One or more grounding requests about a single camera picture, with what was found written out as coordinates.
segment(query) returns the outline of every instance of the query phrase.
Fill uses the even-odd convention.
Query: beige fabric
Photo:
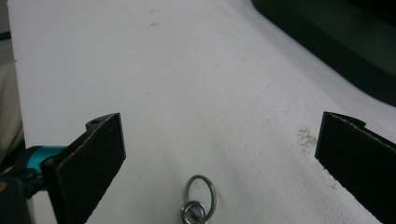
[[[23,139],[15,63],[0,66],[0,163]]]

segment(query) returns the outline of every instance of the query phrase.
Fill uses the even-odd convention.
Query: tabletop
[[[28,147],[68,145],[87,121],[121,114],[127,159],[88,223],[179,223],[197,174],[218,193],[209,223],[379,223],[314,153],[323,111],[396,142],[396,108],[248,0],[8,7]],[[197,183],[191,198],[207,206],[208,192]],[[55,223],[46,192],[34,206],[36,223]]]

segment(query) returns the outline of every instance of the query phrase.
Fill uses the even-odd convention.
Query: white surface
[[[8,4],[28,146],[67,145],[121,112],[127,160],[88,223],[179,223],[195,174],[218,190],[210,223],[378,223],[322,169],[315,141],[332,111],[395,142],[395,108],[248,0]],[[47,200],[35,196],[37,223],[54,223]]]

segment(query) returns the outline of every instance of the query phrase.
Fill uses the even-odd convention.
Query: keychain
[[[190,201],[189,199],[189,191],[190,191],[190,186],[192,182],[196,179],[202,179],[205,181],[207,186],[209,187],[210,190],[210,197],[211,197],[211,203],[210,203],[210,209],[209,212],[206,212],[206,209],[202,203],[196,202],[196,201]],[[184,189],[184,206],[181,209],[181,223],[183,224],[207,224],[207,221],[213,216],[216,210],[216,203],[217,203],[217,197],[216,197],[216,190],[215,187],[213,186],[212,182],[203,175],[195,175],[192,178],[189,179],[189,181],[186,184],[186,188]]]

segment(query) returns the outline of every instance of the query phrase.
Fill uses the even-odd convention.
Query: silver ring
[[[197,208],[198,208],[198,210],[199,210],[200,213],[201,213],[201,217],[204,217],[204,216],[206,215],[206,209],[205,209],[205,207],[204,207],[203,204],[198,203],[198,202],[196,202],[196,201],[191,201],[191,202],[186,203],[186,204],[183,206],[183,208],[181,209],[181,215],[180,215],[180,217],[181,217],[182,223],[183,223],[183,224],[200,224],[200,223],[207,224],[206,221],[204,221],[204,222],[199,222],[199,221],[195,220],[196,222],[192,223],[192,222],[190,222],[190,221],[187,219],[187,214],[188,214],[188,212],[189,212],[193,207],[197,207]]]
[[[189,199],[190,186],[191,186],[192,182],[194,180],[196,180],[196,179],[202,179],[202,180],[205,181],[205,183],[209,187],[210,197],[211,197],[211,203],[210,203],[209,212],[204,217],[197,217],[197,216],[193,217],[199,223],[202,223],[202,222],[208,221],[213,216],[213,214],[215,213],[217,197],[216,197],[216,190],[215,190],[215,187],[213,186],[212,182],[210,182],[210,180],[206,176],[195,175],[192,178],[190,178],[190,180],[186,184],[186,188],[184,189],[184,195],[183,196],[184,196],[184,202],[185,203],[188,203],[190,201],[190,199]]]

